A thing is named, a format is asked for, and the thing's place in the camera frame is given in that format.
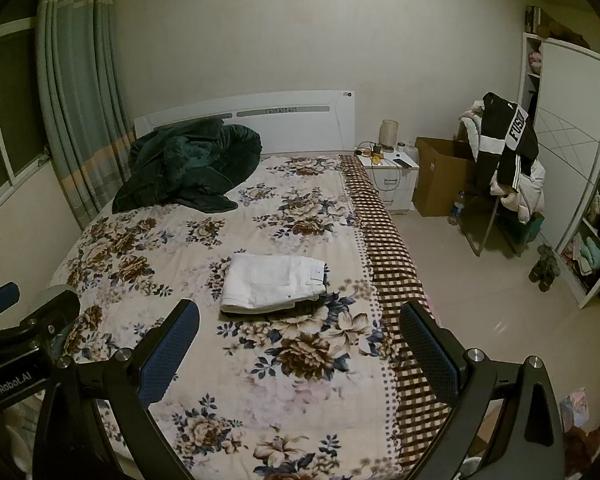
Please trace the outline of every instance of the bedsheet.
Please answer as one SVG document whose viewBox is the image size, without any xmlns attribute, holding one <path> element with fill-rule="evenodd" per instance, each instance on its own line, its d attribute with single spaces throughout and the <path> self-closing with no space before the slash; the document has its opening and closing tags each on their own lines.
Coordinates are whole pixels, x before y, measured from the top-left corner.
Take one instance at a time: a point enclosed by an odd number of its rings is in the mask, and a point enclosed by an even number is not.
<svg viewBox="0 0 600 480">
<path fill-rule="evenodd" d="M 65 351 L 79 363 L 107 359 L 190 298 L 199 333 L 150 411 L 195 478 L 403 476 L 450 410 L 401 339 L 400 306 L 426 297 L 362 165 L 271 157 L 227 196 L 238 209 L 213 215 L 105 208 L 52 280 L 80 296 Z M 325 261 L 326 300 L 221 314 L 224 273 L 240 252 Z M 130 457 L 110 407 L 100 408 L 114 450 Z"/>
</svg>

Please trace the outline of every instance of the checkered bedsheet border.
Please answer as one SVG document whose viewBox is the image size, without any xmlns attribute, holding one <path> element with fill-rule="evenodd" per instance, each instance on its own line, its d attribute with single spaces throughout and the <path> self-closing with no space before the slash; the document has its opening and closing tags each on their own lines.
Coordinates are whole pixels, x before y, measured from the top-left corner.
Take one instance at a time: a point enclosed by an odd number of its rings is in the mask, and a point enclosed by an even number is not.
<svg viewBox="0 0 600 480">
<path fill-rule="evenodd" d="M 391 378 L 385 388 L 387 408 L 391 411 L 387 415 L 386 430 L 394 441 L 391 451 L 396 462 L 408 472 L 450 413 L 450 408 L 436 399 L 400 334 L 401 306 L 407 300 L 418 300 L 429 312 L 429 305 L 409 252 L 364 167 L 355 156 L 341 155 L 341 159 L 342 173 L 366 249 L 368 275 L 378 294 L 382 323 L 400 355 L 398 364 L 391 365 L 395 378 Z"/>
</svg>

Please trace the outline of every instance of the wardrobe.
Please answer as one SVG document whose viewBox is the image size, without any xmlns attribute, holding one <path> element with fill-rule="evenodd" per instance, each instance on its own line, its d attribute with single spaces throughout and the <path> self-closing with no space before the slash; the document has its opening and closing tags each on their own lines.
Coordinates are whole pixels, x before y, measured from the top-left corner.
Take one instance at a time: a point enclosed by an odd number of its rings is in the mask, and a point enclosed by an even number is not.
<svg viewBox="0 0 600 480">
<path fill-rule="evenodd" d="M 527 62 L 531 52 L 542 54 L 539 74 Z M 600 269 L 583 275 L 586 270 L 570 251 L 576 238 L 590 238 L 600 250 L 597 229 L 587 220 L 590 202 L 600 193 L 600 54 L 524 34 L 518 102 L 534 113 L 538 159 L 546 170 L 540 232 L 560 256 L 564 277 L 583 307 L 600 290 Z"/>
</svg>

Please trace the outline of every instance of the floor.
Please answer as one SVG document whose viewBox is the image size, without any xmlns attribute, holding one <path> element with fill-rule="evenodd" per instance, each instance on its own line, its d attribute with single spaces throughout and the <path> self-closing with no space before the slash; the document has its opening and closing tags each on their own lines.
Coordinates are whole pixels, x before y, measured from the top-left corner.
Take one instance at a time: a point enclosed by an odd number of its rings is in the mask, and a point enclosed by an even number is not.
<svg viewBox="0 0 600 480">
<path fill-rule="evenodd" d="M 497 228 L 476 257 L 458 226 L 446 217 L 417 211 L 394 215 L 398 231 L 418 267 L 440 325 L 465 348 L 490 358 L 522 362 L 542 358 L 557 399 L 584 387 L 590 418 L 600 424 L 600 301 L 584 309 L 558 277 L 548 292 L 528 274 L 538 260 L 538 240 L 516 257 Z M 474 226 L 477 232 L 480 226 Z"/>
</svg>

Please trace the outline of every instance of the gray curtain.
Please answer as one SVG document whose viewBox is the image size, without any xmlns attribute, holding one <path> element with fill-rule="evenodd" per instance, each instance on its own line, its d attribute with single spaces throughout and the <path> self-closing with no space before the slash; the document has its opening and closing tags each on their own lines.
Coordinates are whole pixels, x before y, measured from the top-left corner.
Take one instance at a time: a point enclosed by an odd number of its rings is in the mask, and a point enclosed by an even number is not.
<svg viewBox="0 0 600 480">
<path fill-rule="evenodd" d="M 82 227 L 129 176 L 133 133 L 111 44 L 113 0 L 40 0 L 38 88 L 62 187 Z"/>
</svg>

